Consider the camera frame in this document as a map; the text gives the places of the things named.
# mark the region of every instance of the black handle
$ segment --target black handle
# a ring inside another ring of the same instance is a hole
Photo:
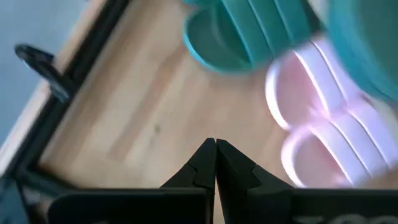
[[[69,101],[76,88],[68,77],[61,76],[52,65],[54,55],[27,44],[17,44],[15,53],[29,68],[50,83],[50,90],[55,97],[62,103]]]

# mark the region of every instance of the teal plastic object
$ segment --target teal plastic object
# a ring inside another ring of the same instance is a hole
[[[186,4],[193,4],[196,6],[207,6],[210,4],[214,4],[220,0],[183,0]]]
[[[343,65],[371,96],[398,101],[398,1],[332,0],[328,32]]]
[[[206,68],[229,74],[250,71],[320,28],[306,4],[306,0],[219,0],[185,21],[183,39]]]

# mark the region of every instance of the pink slipper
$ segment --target pink slipper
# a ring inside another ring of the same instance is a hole
[[[328,121],[296,129],[286,139],[281,157],[297,187],[352,187],[370,178],[344,136]]]
[[[341,66],[329,40],[324,35],[319,35],[312,40],[312,43],[321,53],[323,59],[328,65],[345,100],[349,102],[357,99],[359,95],[363,95],[363,92],[357,87],[354,81],[350,79]]]
[[[329,116],[345,104],[328,65],[311,42],[271,64],[266,98],[274,119],[286,130],[314,116]]]
[[[379,113],[363,100],[356,102],[347,110],[366,130],[389,168],[396,169],[398,166],[398,147]]]
[[[359,100],[347,111],[286,140],[282,164],[298,187],[355,187],[398,164],[398,147],[376,110]]]

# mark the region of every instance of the slipper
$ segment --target slipper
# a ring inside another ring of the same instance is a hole
[[[344,136],[328,121],[296,129],[286,139],[281,159],[297,187],[353,187],[371,178]]]
[[[377,111],[359,100],[329,121],[295,130],[281,158],[299,187],[357,187],[396,168],[398,147]]]
[[[183,39],[192,56],[220,73],[246,72],[319,29],[301,0],[220,0],[191,15]]]
[[[314,116],[329,117],[346,103],[328,65],[311,42],[271,64],[265,92],[271,114],[285,130]]]
[[[335,81],[337,82],[337,85],[345,100],[350,102],[351,100],[357,99],[358,96],[363,95],[363,92],[345,72],[345,69],[341,65],[341,62],[339,61],[338,56],[335,54],[335,50],[331,46],[327,37],[324,35],[318,35],[312,40],[312,42],[322,54],[322,57],[328,65],[331,74],[335,78]]]
[[[366,130],[389,168],[397,168],[398,146],[379,113],[365,101],[357,102],[355,106],[347,108],[347,111]]]
[[[371,96],[398,101],[398,1],[330,1],[328,34],[348,75]]]

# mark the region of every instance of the black metal frame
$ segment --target black metal frame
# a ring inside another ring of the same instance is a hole
[[[14,178],[22,185],[53,197],[74,189],[74,186],[40,170],[37,163],[130,2],[131,0],[108,0],[105,3],[63,75],[52,66],[52,54],[28,45],[16,46],[17,56],[49,81],[52,95],[34,121],[3,178]]]

